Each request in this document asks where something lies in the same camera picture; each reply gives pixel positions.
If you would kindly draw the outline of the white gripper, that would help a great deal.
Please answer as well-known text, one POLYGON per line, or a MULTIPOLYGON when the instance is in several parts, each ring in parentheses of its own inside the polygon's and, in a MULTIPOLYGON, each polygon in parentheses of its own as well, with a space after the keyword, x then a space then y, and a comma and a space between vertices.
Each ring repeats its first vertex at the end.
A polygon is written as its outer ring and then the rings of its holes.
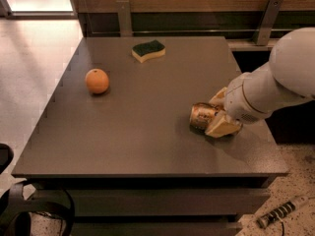
POLYGON ((248 76, 248 73, 241 74, 209 100, 212 105, 223 105, 225 111, 221 110, 209 123, 205 131, 207 136, 220 138, 230 135, 242 128, 241 123, 253 124, 262 119, 263 114, 254 109, 245 96, 243 86, 248 76))

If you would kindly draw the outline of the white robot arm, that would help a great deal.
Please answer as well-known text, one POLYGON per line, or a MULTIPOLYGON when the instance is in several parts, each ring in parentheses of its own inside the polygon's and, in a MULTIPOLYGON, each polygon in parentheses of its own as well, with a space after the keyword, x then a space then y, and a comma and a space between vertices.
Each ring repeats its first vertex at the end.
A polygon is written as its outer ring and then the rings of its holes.
POLYGON ((314 97, 315 29, 297 29, 277 41, 267 63, 238 76, 210 100, 222 110, 210 121, 206 134, 219 138, 235 133, 244 124, 314 97))

